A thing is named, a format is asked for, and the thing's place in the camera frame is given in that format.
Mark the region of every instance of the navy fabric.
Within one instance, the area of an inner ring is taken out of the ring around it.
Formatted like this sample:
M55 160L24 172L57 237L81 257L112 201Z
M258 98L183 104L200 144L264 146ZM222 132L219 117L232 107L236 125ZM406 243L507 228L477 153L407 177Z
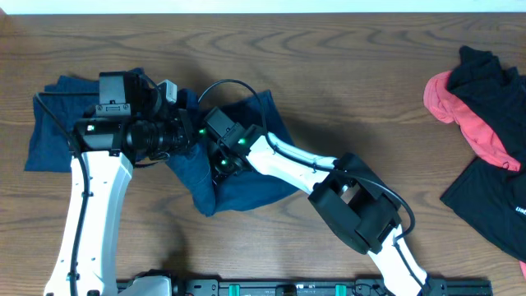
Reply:
M61 76L54 86L46 86L48 92L98 92L97 81ZM281 117L275 107L269 90L258 94L265 105L266 121L269 131L282 141L293 145ZM86 109L99 102L98 96L44 96L46 106L57 116L68 131L72 131L75 121L82 117ZM208 113L200 111L197 97L191 90L178 92L178 104L186 106L191 120L199 123ZM49 116L46 116L36 101L35 130L30 140L26 171L70 172L71 154L67 141ZM244 127L261 125L260 105L255 97L221 107L234 121ZM277 178L255 172L243 172L230 176L218 187L212 183L210 163L206 153L206 139L191 148L185 155L174 155L166 165L179 177L192 194L194 205L203 215L210 216L222 210L250 210L278 201L297 191L297 189Z

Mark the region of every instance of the white background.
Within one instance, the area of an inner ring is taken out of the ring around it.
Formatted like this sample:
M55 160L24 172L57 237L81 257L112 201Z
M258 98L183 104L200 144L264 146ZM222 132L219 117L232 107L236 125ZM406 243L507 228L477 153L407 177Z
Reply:
M526 12L526 0L0 0L7 14Z

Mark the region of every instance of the red cloth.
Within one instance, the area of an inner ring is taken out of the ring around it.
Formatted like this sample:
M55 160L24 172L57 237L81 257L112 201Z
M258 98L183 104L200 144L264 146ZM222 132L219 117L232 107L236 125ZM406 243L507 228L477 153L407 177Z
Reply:
M443 123L455 121L477 155L488 164L519 172L520 162L509 156L495 132L445 88L451 71L435 75L424 90L424 105Z

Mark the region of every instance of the black cloth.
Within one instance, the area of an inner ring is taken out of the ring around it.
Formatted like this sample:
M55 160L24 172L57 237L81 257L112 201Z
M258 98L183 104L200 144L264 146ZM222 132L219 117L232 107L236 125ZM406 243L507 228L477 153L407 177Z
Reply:
M516 67L503 70L491 52L460 48L447 90L499 136L508 155L526 164L526 90Z
M134 72L143 73L141 69ZM97 81L85 81L61 76L56 85L45 86L48 92L98 92ZM275 107L270 91L259 94L265 104L266 121L269 131L279 139L293 145ZM75 121L82 117L86 109L99 102L98 96L44 96L43 102L57 116L70 132ZM178 92L178 103L186 106L191 120L198 123L208 113L200 111L197 96L191 90ZM52 119L40 106L33 102L35 129L30 140L29 155L25 163L26 171L71 172L71 154L66 138L58 130ZM221 108L234 122L244 127L261 124L260 105L255 97L244 99ZM179 177L192 194L194 205L206 216L222 210L250 210L278 201L297 191L297 189L277 178L254 172L243 172L230 176L219 186L212 183L210 163L205 143L200 142L185 155L173 155L166 165Z
M476 158L441 201L489 242L526 261L526 173Z
M447 89L495 131L521 163L512 172L476 158L441 200L502 251L526 261L526 88L517 68L463 46Z

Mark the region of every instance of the wooden table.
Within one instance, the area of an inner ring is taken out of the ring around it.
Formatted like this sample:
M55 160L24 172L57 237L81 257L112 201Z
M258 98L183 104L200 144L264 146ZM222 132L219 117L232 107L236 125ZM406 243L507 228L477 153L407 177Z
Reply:
M1 295L42 294L70 197L69 174L24 172L32 95L60 75L97 79L134 67L197 92L220 78L271 89L298 146L352 151L408 201L417 217L408 243L424 269L524 294L519 263L440 202L473 152L457 126L422 104L427 80L459 63L462 44L525 72L524 15L6 16L0 30ZM208 104L246 95L223 86ZM150 268L224 278L378 275L305 194L205 218L164 165L134 172L122 210L118 277Z

